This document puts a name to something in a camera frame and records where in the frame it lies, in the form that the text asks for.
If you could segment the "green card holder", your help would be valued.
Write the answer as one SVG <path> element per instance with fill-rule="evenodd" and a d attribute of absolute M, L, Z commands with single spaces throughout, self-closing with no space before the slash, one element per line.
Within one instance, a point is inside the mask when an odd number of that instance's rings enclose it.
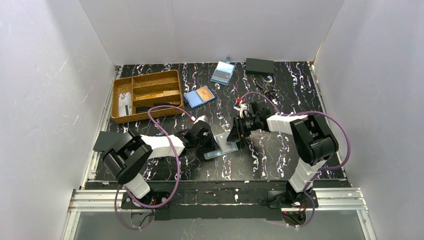
<path fill-rule="evenodd" d="M 229 132 L 224 132 L 218 135 L 214 135 L 214 139 L 218 144 L 216 150 L 204 153 L 203 156 L 206 160 L 210 160 L 216 157 L 220 157 L 229 153 L 238 151 L 238 146 L 235 141 L 227 141 L 227 137 L 230 135 Z"/>

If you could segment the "orange VIP card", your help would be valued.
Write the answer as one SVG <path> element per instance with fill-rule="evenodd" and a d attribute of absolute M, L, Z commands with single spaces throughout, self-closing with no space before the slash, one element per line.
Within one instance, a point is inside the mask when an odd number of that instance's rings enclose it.
<path fill-rule="evenodd" d="M 166 90 L 163 91 L 163 96 L 172 96 L 172 95 L 179 95 L 180 91 L 179 90 Z"/>

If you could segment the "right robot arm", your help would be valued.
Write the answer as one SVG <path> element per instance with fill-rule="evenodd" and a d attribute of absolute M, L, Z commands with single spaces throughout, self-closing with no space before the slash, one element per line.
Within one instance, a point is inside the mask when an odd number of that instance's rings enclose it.
<path fill-rule="evenodd" d="M 233 118 L 228 142 L 238 142 L 256 130 L 293 137 L 299 160 L 286 186 L 292 195 L 309 190 L 313 176 L 339 149 L 338 141 L 321 114 L 282 115 L 270 109 L 264 100 L 249 104 L 239 101 L 234 108 L 238 115 Z"/>

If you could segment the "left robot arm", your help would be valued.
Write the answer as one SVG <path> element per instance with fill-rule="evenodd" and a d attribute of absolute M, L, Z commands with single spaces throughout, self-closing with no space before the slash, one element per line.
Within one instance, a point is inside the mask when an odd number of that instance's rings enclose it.
<path fill-rule="evenodd" d="M 141 199 L 151 190 L 140 173 L 148 160 L 179 157 L 191 150 L 206 154 L 218 148 L 210 125 L 198 120 L 191 128 L 169 136 L 147 136 L 128 131 L 102 152 L 101 161 L 118 184 Z"/>

